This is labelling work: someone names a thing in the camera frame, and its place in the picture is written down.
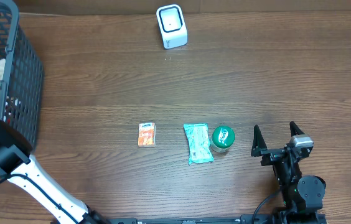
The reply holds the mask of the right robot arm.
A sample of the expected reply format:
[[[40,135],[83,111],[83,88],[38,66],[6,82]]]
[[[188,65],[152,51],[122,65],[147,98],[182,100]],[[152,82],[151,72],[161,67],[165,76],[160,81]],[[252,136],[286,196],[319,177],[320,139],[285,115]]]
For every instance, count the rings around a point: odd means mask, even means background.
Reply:
[[[254,126],[251,156],[260,157],[262,166],[272,166],[279,189],[266,197],[251,216],[252,223],[326,223],[325,215],[318,214],[323,207],[326,182],[319,176],[302,175],[299,162],[313,150],[314,142],[297,126],[289,124],[291,138],[282,148],[268,149],[259,126]],[[282,195],[283,207],[260,220],[257,215],[264,204]]]

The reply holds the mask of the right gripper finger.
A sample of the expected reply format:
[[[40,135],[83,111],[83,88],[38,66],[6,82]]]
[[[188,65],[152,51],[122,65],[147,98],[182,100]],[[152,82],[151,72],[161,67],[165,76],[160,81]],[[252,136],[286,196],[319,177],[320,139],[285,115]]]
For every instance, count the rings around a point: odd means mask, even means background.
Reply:
[[[298,125],[294,122],[291,121],[289,123],[289,128],[290,128],[290,132],[291,132],[291,136],[296,136],[296,135],[303,135],[304,132],[298,127]]]
[[[261,152],[266,150],[267,150],[267,146],[263,139],[260,128],[258,125],[255,125],[253,130],[253,144],[251,148],[251,155],[260,156]]]

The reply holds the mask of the green lid jar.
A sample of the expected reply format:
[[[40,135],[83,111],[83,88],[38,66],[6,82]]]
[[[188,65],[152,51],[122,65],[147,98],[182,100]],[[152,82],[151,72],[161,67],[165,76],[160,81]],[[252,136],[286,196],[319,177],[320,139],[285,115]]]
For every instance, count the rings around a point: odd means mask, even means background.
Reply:
[[[210,147],[215,152],[226,152],[235,141],[235,133],[229,126],[218,126],[212,133]]]

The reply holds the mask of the orange small packet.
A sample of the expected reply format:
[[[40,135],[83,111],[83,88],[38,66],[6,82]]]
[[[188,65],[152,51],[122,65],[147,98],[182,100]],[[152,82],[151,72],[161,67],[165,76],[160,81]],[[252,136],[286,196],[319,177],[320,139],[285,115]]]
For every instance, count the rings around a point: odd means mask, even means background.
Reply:
[[[154,147],[156,145],[155,123],[140,123],[138,128],[138,146]]]

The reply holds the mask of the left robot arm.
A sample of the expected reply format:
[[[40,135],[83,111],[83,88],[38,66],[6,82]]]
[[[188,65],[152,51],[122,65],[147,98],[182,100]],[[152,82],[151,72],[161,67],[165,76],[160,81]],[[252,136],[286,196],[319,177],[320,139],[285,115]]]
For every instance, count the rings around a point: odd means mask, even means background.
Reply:
[[[107,223],[107,219],[62,188],[39,164],[34,150],[40,88],[31,105],[5,98],[0,117],[0,184],[8,181],[35,198],[59,223]]]

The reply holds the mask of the teal wipes packet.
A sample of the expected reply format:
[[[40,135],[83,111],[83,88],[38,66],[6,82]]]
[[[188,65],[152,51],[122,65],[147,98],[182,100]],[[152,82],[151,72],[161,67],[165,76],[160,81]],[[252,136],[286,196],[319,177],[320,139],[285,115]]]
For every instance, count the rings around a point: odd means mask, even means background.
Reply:
[[[189,143],[188,164],[203,164],[213,162],[208,137],[208,124],[184,124],[184,131]]]

